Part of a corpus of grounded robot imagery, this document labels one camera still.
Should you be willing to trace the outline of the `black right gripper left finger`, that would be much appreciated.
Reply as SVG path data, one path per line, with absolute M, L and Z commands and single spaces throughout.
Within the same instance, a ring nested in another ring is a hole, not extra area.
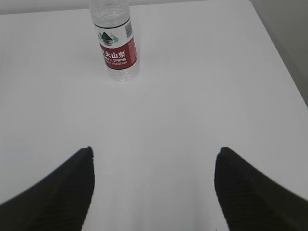
M 82 148 L 41 181 L 0 205 L 2 231 L 80 231 L 95 185 L 94 155 Z

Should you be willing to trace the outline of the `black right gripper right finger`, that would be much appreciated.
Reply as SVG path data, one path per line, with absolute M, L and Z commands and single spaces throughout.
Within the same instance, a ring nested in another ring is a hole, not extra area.
M 216 157 L 214 186 L 230 231 L 306 231 L 308 202 L 229 147 Z

